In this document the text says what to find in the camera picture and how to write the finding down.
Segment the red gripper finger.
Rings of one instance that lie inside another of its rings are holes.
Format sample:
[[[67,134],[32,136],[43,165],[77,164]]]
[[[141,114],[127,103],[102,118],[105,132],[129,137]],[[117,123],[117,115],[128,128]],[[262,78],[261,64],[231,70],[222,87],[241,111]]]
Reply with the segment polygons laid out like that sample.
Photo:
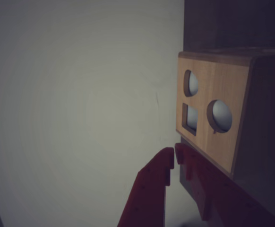
[[[165,192],[171,184],[174,148],[159,151],[137,174],[119,227],[165,226]]]
[[[275,227],[275,216],[192,147],[175,144],[180,183],[210,227]]]

